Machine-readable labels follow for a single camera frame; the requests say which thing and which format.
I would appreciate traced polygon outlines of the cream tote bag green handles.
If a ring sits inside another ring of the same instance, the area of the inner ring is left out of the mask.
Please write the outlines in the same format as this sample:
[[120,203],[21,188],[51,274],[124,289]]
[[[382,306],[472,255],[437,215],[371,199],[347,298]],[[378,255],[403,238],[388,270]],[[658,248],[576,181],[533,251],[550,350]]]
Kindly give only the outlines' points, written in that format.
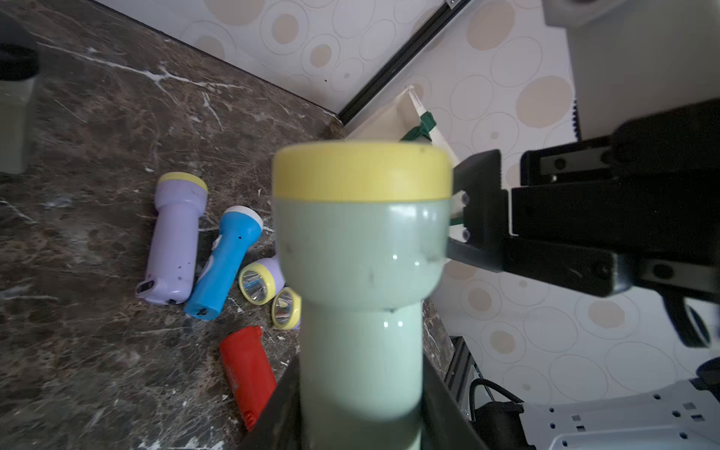
[[388,105],[355,126],[346,140],[425,144],[446,153],[453,168],[461,163],[440,131],[439,116],[425,107],[414,87],[404,88]]

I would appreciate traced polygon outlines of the purple flashlight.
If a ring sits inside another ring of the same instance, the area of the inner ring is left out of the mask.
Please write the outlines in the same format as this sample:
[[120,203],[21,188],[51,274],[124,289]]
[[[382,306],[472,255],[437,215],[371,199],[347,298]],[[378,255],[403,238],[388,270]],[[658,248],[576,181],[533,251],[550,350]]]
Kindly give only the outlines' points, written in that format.
[[302,297],[292,288],[285,287],[275,297],[271,316],[278,330],[298,329],[301,324]]
[[167,172],[155,195],[157,222],[138,298],[152,304],[182,304],[191,296],[197,258],[199,222],[206,211],[207,185],[187,172]]

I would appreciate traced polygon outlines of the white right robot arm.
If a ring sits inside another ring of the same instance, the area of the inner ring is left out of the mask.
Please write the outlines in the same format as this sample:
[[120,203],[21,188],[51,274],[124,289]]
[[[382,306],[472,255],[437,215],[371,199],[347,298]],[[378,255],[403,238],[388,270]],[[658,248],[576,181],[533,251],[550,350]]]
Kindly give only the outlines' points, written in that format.
[[719,299],[719,5],[547,1],[576,88],[573,144],[455,170],[465,238],[450,259],[590,296],[657,292],[684,345],[711,335],[689,299]]

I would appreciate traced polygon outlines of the blue flashlight white rim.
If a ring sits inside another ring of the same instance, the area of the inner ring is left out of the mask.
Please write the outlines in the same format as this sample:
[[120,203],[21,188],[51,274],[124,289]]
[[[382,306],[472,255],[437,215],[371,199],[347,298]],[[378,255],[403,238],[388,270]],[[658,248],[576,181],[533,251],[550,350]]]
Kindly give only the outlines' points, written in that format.
[[221,315],[238,270],[264,228],[261,217],[247,206],[232,206],[219,221],[219,236],[184,307],[189,317],[212,321]]

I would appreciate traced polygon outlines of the red flashlight centre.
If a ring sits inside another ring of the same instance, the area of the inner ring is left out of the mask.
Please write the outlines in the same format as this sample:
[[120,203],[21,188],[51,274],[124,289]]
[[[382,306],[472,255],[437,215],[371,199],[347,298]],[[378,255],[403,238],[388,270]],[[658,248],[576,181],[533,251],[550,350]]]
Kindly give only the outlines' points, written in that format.
[[219,345],[223,369],[248,431],[254,429],[277,387],[262,336],[260,326],[248,326]]

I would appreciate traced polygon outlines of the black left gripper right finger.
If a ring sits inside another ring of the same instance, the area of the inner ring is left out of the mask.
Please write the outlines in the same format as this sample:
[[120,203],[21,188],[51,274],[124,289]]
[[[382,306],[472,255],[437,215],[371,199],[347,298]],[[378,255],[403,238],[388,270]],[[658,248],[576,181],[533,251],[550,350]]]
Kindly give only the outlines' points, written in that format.
[[446,385],[425,355],[421,399],[421,446],[426,449],[488,450],[461,413]]

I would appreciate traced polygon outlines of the purple flashlight middle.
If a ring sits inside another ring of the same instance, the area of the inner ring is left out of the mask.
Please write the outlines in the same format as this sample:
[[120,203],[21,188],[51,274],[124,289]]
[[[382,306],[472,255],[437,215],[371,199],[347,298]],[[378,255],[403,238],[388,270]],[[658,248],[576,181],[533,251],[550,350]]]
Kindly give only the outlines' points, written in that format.
[[302,297],[292,288],[285,287],[275,297],[271,316],[278,330],[298,329],[301,324]]

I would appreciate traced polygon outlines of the square jar black lid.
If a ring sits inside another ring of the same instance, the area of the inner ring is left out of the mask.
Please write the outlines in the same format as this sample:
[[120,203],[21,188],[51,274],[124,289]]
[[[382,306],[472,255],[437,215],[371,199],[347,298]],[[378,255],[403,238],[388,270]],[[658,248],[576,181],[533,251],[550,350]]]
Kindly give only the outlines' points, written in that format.
[[21,174],[28,165],[41,73],[33,36],[1,16],[1,172]]

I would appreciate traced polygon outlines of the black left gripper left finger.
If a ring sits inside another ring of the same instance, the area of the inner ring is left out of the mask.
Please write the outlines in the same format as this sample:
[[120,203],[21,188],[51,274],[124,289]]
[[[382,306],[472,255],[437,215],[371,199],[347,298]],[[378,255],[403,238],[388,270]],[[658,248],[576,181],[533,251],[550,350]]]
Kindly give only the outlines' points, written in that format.
[[303,448],[298,355],[286,367],[253,430],[247,433],[238,448],[240,450]]

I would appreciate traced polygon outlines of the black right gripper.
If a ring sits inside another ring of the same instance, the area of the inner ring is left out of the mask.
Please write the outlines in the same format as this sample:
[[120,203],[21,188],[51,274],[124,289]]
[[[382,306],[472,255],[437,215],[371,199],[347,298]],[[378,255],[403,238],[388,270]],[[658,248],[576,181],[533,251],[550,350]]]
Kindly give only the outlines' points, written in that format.
[[497,150],[457,165],[465,235],[450,259],[589,296],[652,290],[685,346],[710,345],[690,301],[719,300],[717,99],[525,152],[519,178],[503,188]]

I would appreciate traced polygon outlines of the green flashlight yellow rim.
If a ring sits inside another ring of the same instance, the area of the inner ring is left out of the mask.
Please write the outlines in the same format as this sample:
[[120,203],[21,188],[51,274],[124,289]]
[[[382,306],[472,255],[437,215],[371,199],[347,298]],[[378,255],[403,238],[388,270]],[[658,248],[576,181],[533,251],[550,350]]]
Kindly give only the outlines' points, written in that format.
[[446,263],[453,165],[411,142],[284,148],[276,250],[301,296],[300,406],[313,449],[421,444],[423,302]]

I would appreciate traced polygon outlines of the purple flashlight lying sideways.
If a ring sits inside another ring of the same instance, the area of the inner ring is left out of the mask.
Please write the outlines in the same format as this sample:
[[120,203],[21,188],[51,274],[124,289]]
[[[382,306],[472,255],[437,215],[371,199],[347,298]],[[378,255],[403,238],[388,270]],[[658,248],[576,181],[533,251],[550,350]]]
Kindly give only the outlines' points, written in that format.
[[249,303],[258,306],[273,300],[285,284],[278,255],[252,262],[243,267],[238,275],[242,296]]

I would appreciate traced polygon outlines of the purple flashlight back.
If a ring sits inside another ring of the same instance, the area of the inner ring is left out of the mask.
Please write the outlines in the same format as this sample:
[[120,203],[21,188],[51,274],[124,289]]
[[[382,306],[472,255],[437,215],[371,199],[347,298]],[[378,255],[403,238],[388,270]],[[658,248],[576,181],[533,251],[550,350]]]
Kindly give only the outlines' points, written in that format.
[[167,172],[155,195],[157,222],[138,298],[152,304],[182,304],[191,296],[197,258],[199,222],[206,211],[207,185],[187,172]]

